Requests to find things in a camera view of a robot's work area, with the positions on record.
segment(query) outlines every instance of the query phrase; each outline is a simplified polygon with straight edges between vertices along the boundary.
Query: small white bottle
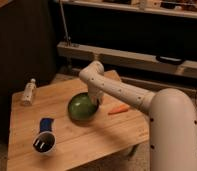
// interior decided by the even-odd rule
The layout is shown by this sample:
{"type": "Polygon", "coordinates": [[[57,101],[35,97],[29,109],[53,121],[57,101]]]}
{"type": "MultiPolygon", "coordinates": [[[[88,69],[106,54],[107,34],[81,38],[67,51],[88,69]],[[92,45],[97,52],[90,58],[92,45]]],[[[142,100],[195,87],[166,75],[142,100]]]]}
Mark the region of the small white bottle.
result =
{"type": "Polygon", "coordinates": [[[27,83],[25,86],[25,90],[21,98],[21,105],[31,106],[33,104],[35,93],[36,93],[36,80],[32,78],[30,82],[27,83]]]}

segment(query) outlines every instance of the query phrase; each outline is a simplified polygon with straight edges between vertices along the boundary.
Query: wooden table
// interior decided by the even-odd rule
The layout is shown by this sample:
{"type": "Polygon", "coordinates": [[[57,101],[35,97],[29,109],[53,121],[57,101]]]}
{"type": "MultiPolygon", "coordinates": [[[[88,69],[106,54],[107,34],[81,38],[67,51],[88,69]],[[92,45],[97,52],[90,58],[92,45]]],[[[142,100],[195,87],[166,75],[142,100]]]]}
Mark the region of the wooden table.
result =
{"type": "MultiPolygon", "coordinates": [[[[106,72],[105,76],[120,81],[115,71],[106,72]]],[[[22,92],[13,94],[8,171],[68,170],[149,139],[148,124],[138,110],[107,114],[122,103],[107,94],[92,121],[82,125],[71,122],[68,102],[86,90],[78,78],[40,87],[30,107],[20,106],[22,92]],[[49,157],[38,154],[32,146],[43,117],[54,118],[52,128],[57,144],[49,157]]]]}

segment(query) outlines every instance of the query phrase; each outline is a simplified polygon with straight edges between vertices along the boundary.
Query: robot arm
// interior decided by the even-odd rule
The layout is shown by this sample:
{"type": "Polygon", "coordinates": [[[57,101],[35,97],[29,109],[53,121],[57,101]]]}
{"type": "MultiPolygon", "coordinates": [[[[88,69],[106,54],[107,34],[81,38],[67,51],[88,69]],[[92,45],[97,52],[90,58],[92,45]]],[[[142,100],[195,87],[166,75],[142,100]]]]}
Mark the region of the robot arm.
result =
{"type": "Polygon", "coordinates": [[[153,93],[105,78],[103,73],[102,64],[95,61],[79,76],[93,103],[102,90],[149,115],[150,170],[197,171],[197,121],[190,98],[177,89],[153,93]]]}
{"type": "Polygon", "coordinates": [[[88,85],[88,95],[94,104],[101,101],[102,90],[143,113],[148,113],[155,95],[153,92],[105,78],[103,73],[104,68],[98,61],[94,61],[79,73],[80,79],[88,85]]]}

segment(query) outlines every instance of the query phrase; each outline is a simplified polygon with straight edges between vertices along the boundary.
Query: dark wall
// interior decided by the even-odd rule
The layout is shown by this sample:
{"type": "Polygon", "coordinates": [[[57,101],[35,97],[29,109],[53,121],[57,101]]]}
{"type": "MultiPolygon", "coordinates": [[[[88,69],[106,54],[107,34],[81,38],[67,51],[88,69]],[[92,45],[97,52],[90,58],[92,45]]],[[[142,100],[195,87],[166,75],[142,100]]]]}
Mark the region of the dark wall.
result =
{"type": "Polygon", "coordinates": [[[0,9],[0,138],[8,138],[12,93],[32,77],[38,86],[53,78],[55,47],[48,0],[14,0],[0,9]]]}
{"type": "Polygon", "coordinates": [[[197,61],[197,19],[69,4],[64,9],[72,42],[197,61]]]}

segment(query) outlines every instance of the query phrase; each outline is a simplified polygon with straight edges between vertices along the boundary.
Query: carrot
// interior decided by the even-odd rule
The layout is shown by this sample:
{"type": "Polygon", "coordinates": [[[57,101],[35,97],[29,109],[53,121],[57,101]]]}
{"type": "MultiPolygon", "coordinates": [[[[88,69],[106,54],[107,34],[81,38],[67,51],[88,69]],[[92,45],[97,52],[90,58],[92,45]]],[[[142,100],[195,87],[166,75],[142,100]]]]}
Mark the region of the carrot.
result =
{"type": "Polygon", "coordinates": [[[117,107],[112,108],[109,112],[108,115],[114,115],[122,112],[127,112],[130,109],[130,106],[127,104],[121,104],[117,107]]]}

